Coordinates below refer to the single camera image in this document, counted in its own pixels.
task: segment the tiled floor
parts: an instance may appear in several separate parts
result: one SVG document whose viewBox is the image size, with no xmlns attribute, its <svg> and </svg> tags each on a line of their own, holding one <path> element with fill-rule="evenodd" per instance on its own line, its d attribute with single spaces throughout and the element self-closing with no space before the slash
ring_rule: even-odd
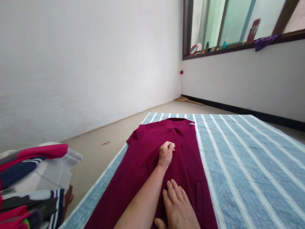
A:
<svg viewBox="0 0 305 229">
<path fill-rule="evenodd" d="M 81 153 L 84 157 L 83 161 L 72 169 L 73 176 L 71 184 L 73 185 L 73 194 L 75 197 L 68 207 L 66 217 L 71 214 L 73 209 L 125 144 L 131 133 L 138 128 L 139 124 L 149 112 L 176 114 L 233 114 L 214 107 L 172 101 L 64 141 L 63 143 L 68 143 L 71 149 Z M 282 126 L 273 126 L 302 143 L 305 143 L 305 133 Z M 108 141 L 110 141 L 110 144 L 101 146 Z"/>
</svg>

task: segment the broom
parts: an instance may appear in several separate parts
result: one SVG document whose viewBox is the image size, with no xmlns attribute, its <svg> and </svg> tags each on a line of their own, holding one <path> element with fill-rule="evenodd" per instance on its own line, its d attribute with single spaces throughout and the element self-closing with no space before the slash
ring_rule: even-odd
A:
<svg viewBox="0 0 305 229">
<path fill-rule="evenodd" d="M 191 103 L 195 103 L 195 104 L 198 104 L 198 105 L 203 106 L 203 104 L 202 104 L 202 103 L 198 103 L 198 102 L 195 102 L 195 101 L 189 100 L 188 98 L 183 97 L 183 96 L 182 96 L 182 97 L 180 97 L 180 98 L 175 99 L 174 101 L 191 102 Z"/>
</svg>

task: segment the mattress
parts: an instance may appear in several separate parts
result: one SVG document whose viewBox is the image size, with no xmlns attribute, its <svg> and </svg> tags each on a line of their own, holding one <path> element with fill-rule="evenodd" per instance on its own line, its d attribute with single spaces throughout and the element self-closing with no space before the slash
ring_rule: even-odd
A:
<svg viewBox="0 0 305 229">
<path fill-rule="evenodd" d="M 305 146 L 252 115 L 149 113 L 195 122 L 218 227 L 305 228 Z M 60 228 L 84 228 L 120 165 L 118 152 Z"/>
</svg>

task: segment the pile of clothes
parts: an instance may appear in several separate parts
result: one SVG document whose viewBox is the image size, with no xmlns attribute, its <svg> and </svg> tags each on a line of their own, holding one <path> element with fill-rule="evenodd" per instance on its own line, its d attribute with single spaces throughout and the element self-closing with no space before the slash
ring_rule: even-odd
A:
<svg viewBox="0 0 305 229">
<path fill-rule="evenodd" d="M 68 144 L 45 143 L 0 154 L 0 229 L 57 229 L 70 169 L 82 156 Z"/>
</svg>

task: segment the glass pane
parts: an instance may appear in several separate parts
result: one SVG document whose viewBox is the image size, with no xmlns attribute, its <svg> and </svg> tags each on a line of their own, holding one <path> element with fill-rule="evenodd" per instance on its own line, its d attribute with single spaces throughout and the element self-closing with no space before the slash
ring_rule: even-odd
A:
<svg viewBox="0 0 305 229">
<path fill-rule="evenodd" d="M 197 51 L 217 45 L 225 0 L 194 0 L 191 47 Z"/>
<path fill-rule="evenodd" d="M 305 0 L 300 0 L 296 6 L 284 33 L 305 29 Z"/>
<path fill-rule="evenodd" d="M 210 48 L 217 46 L 224 6 L 225 0 L 210 1 L 207 20 L 207 31 L 203 41 L 203 49 L 205 48 L 207 42 L 209 42 Z"/>
<path fill-rule="evenodd" d="M 255 39 L 271 36 L 273 29 L 279 19 L 286 0 L 256 0 L 253 12 L 248 23 L 243 42 L 247 41 L 248 33 L 254 20 L 261 19 Z"/>
<path fill-rule="evenodd" d="M 194 0 L 191 47 L 197 44 L 197 51 L 201 50 L 202 46 L 207 3 L 208 0 Z"/>
<path fill-rule="evenodd" d="M 243 38 L 246 33 L 246 19 L 254 6 L 252 4 L 252 9 L 249 11 L 251 2 L 252 0 L 230 0 L 228 2 L 219 46 L 222 46 L 225 41 L 227 45 L 242 42 L 241 37 Z"/>
</svg>

